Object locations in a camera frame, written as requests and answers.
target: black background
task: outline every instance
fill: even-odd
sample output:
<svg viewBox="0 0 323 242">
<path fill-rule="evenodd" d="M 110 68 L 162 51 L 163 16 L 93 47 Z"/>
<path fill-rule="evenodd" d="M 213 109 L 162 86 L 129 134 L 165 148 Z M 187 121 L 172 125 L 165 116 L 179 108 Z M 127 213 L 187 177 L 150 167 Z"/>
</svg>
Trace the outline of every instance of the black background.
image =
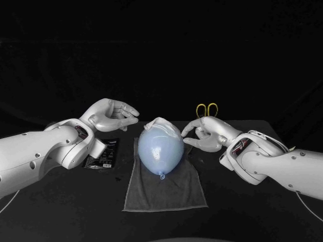
<svg viewBox="0 0 323 242">
<path fill-rule="evenodd" d="M 0 7 L 0 138 L 103 98 L 140 120 L 266 120 L 323 152 L 323 1 L 103 1 Z"/>
</svg>

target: balloon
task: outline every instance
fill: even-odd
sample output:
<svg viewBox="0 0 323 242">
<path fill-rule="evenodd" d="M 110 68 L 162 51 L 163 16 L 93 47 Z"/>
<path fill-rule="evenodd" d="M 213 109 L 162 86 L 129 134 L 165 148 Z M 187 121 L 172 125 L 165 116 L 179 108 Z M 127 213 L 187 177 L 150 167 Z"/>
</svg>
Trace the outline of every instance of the balloon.
<svg viewBox="0 0 323 242">
<path fill-rule="evenodd" d="M 161 175 L 175 169 L 184 155 L 184 138 L 176 126 L 162 117 L 145 125 L 139 139 L 139 155 L 146 168 Z"/>
</svg>

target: white robotic arm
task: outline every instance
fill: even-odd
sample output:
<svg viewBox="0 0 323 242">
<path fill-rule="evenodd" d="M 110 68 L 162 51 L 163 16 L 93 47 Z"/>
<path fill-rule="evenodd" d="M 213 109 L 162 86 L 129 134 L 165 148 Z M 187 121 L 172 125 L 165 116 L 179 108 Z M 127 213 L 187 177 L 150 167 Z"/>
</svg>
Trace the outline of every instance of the white robotic arm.
<svg viewBox="0 0 323 242">
<path fill-rule="evenodd" d="M 99 158 L 106 144 L 94 133 L 126 131 L 127 125 L 139 121 L 135 116 L 139 112 L 132 106 L 106 98 L 80 119 L 0 139 L 0 198 L 39 181 L 52 168 L 73 169 L 88 155 Z"/>
<path fill-rule="evenodd" d="M 208 152 L 227 151 L 221 164 L 252 184 L 270 176 L 290 191 L 323 200 L 323 153 L 293 150 L 257 131 L 243 134 L 223 120 L 202 117 L 184 129 L 182 136 L 197 127 L 198 139 L 187 144 Z"/>
</svg>

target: tabletop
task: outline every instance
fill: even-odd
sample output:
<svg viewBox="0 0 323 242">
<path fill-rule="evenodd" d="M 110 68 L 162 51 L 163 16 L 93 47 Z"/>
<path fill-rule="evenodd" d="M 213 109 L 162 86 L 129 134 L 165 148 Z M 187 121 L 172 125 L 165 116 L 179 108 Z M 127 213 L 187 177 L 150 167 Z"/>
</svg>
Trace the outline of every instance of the tabletop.
<svg viewBox="0 0 323 242">
<path fill-rule="evenodd" d="M 152 241 L 172 237 L 323 241 L 323 223 L 296 194 L 269 177 L 257 186 L 249 184 L 220 164 L 226 148 L 215 153 L 200 149 L 191 152 L 208 208 L 123 212 L 135 165 L 135 138 L 146 123 L 129 126 L 126 132 L 97 133 L 100 139 L 120 138 L 113 169 L 57 167 L 39 182 L 21 190 L 0 214 L 0 241 Z M 172 123 L 182 131 L 189 121 Z M 243 132 L 257 130 L 280 140 L 263 120 L 227 123 Z M 309 198 L 309 202 L 323 213 L 323 201 Z"/>
</svg>

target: gray towel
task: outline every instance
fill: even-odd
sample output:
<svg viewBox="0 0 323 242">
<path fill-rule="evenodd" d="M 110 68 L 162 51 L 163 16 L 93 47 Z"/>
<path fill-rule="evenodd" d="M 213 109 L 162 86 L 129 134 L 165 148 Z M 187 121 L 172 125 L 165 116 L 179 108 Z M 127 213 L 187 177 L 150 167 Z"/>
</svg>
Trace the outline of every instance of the gray towel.
<svg viewBox="0 0 323 242">
<path fill-rule="evenodd" d="M 146 168 L 139 156 L 139 138 L 135 139 L 135 169 L 127 189 L 127 212 L 161 212 L 208 208 L 197 169 L 188 161 L 192 146 L 165 179 Z"/>
</svg>

